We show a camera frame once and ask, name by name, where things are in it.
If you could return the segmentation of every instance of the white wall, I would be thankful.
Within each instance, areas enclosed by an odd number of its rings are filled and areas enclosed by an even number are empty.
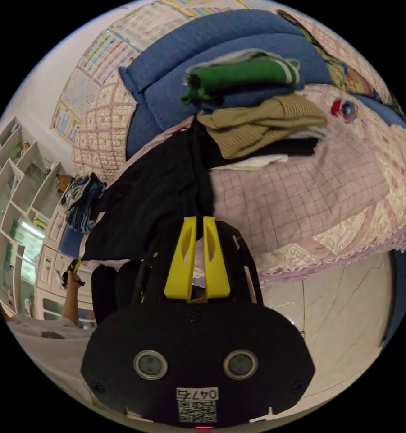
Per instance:
[[[17,116],[39,142],[54,150],[65,170],[71,170],[71,145],[50,129],[63,87],[84,51],[103,30],[132,10],[151,1],[136,1],[107,12],[57,45],[37,64],[15,93],[0,120],[0,131]]]

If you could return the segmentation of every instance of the floor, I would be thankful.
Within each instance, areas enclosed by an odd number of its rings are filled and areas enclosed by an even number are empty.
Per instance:
[[[390,256],[268,287],[263,299],[304,331],[316,366],[304,397],[281,418],[341,393],[378,357],[392,305]]]

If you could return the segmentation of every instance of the label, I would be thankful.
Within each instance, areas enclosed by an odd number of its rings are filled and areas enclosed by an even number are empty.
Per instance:
[[[179,421],[181,423],[216,423],[218,387],[176,388]]]

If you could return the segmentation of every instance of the qr code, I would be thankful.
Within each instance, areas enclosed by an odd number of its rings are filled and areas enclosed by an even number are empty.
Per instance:
[[[181,423],[216,423],[216,401],[179,401]]]

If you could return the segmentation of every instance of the beige knit sweater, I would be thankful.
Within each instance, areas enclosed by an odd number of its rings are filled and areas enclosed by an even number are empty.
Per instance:
[[[207,128],[225,159],[249,155],[294,131],[327,125],[325,113],[295,93],[276,96],[256,107],[201,112],[197,120]]]

